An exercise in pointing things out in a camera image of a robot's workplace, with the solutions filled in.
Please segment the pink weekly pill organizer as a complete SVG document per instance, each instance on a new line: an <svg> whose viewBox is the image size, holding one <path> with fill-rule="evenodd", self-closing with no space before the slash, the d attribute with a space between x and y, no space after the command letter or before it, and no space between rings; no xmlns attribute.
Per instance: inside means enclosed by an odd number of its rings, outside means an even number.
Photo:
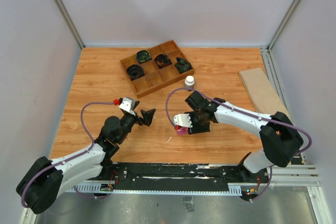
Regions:
<svg viewBox="0 0 336 224"><path fill-rule="evenodd" d="M180 127L175 129L177 135L188 135L187 127Z"/></svg>

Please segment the white cap pill bottle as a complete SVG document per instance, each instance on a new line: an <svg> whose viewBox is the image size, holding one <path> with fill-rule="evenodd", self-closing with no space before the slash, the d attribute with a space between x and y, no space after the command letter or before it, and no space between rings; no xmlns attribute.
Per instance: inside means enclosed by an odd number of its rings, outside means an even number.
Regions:
<svg viewBox="0 0 336 224"><path fill-rule="evenodd" d="M192 91L195 86L195 79L193 76L187 76L184 80L184 87L187 91Z"/></svg>

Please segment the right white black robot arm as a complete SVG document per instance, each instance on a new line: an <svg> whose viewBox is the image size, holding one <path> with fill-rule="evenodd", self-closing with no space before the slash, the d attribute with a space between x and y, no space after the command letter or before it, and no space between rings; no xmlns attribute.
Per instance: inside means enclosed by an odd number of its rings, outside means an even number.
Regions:
<svg viewBox="0 0 336 224"><path fill-rule="evenodd" d="M262 149L246 154L239 162L237 177L250 182L261 170L279 166L286 167L299 153L303 138L292 122L282 112L274 115L260 114L234 106L220 98L207 99L194 91L185 102L192 109L189 134L210 131L210 123L229 124L259 137Z"/></svg>

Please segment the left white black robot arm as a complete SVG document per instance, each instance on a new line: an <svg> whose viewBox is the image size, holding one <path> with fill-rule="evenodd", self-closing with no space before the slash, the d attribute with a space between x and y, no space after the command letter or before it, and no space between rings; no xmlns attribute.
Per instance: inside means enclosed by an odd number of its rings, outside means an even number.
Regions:
<svg viewBox="0 0 336 224"><path fill-rule="evenodd" d="M112 175L111 157L119 150L133 126L150 126L156 110L124 112L121 118L108 117L98 137L87 147L67 156L35 160L16 187L21 205L35 214L46 211L68 189L89 179Z"/></svg>

